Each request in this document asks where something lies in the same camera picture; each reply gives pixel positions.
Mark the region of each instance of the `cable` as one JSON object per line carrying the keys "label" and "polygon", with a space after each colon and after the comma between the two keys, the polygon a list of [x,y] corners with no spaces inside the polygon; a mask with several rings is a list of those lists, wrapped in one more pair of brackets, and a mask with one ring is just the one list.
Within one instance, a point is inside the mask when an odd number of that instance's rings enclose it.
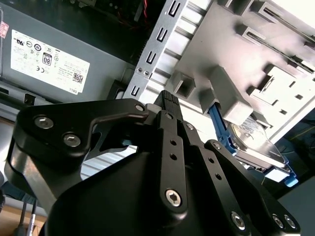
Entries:
{"label": "cable", "polygon": [[24,218],[25,218],[25,213],[26,213],[26,206],[27,206],[27,201],[24,200],[19,226],[22,226],[23,223],[24,223]]}
{"label": "cable", "polygon": [[292,154],[295,153],[295,151],[287,151],[287,152],[280,152],[281,155],[288,155],[288,154]]}
{"label": "cable", "polygon": [[32,233],[33,233],[35,217],[36,217],[35,215],[36,207],[37,207],[37,199],[35,199],[33,208],[31,210],[30,224],[29,224],[28,232],[26,234],[27,236],[32,236]]}
{"label": "cable", "polygon": [[264,176],[264,179],[262,180],[261,185],[263,185],[265,179],[266,179],[266,176]]}
{"label": "cable", "polygon": [[312,129],[314,129],[314,128],[315,128],[315,126],[313,126],[313,127],[309,128],[309,129],[305,130],[304,132],[302,132],[302,133],[300,133],[300,134],[294,136],[293,138],[291,138],[291,139],[289,139],[289,140],[291,141],[291,140],[293,140],[293,139],[295,139],[295,138],[297,138],[297,137],[299,137],[299,136],[301,136],[301,135],[303,135],[303,134],[309,132],[310,130],[312,130]]}
{"label": "cable", "polygon": [[147,2],[147,0],[144,0],[143,14],[144,14],[144,22],[145,23],[147,23],[147,18],[148,18],[147,7],[148,7],[148,2]]}

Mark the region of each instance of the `mounting hole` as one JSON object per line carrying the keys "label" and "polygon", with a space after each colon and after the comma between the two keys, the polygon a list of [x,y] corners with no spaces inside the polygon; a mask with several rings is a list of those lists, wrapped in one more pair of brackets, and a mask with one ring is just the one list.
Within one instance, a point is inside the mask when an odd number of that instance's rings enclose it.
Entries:
{"label": "mounting hole", "polygon": [[170,158],[172,158],[172,160],[174,160],[174,161],[177,160],[177,156],[175,156],[174,154],[170,154],[169,156],[170,156]]}
{"label": "mounting hole", "polygon": [[172,145],[174,145],[174,146],[177,145],[177,143],[176,143],[174,140],[171,140],[170,143],[171,143]]}
{"label": "mounting hole", "polygon": [[216,174],[218,180],[222,180],[222,177],[219,174]]}

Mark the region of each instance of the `gray metal panel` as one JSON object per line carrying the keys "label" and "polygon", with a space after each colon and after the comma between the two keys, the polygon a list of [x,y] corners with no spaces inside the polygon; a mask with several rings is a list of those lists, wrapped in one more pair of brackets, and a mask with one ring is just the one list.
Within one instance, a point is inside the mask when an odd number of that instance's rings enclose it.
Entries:
{"label": "gray metal panel", "polygon": [[[304,32],[311,29],[290,14],[286,16]],[[236,87],[244,95],[249,86],[258,86],[266,74],[264,68],[275,64],[292,75],[301,73],[287,65],[282,56],[269,48],[249,43],[236,34],[235,27],[244,23],[262,35],[267,42],[289,55],[300,55],[315,63],[315,57],[303,45],[305,39],[281,24],[270,24],[252,12],[243,17],[234,15],[217,3],[213,3],[201,26],[187,47],[183,57],[176,66],[179,70],[196,80],[196,86],[204,90],[210,88],[208,75],[211,68],[220,65],[226,69]],[[198,106],[199,94],[192,94],[190,103]],[[250,100],[254,107],[257,102]]]}
{"label": "gray metal panel", "polygon": [[[102,100],[106,99],[113,81],[121,80],[125,69],[133,67],[121,59],[56,30],[3,3],[0,3],[0,7],[3,9],[4,21],[10,26],[9,32],[3,41],[2,78],[27,90],[62,102]],[[74,95],[12,70],[10,67],[12,29],[89,62],[90,69],[83,92]]]}

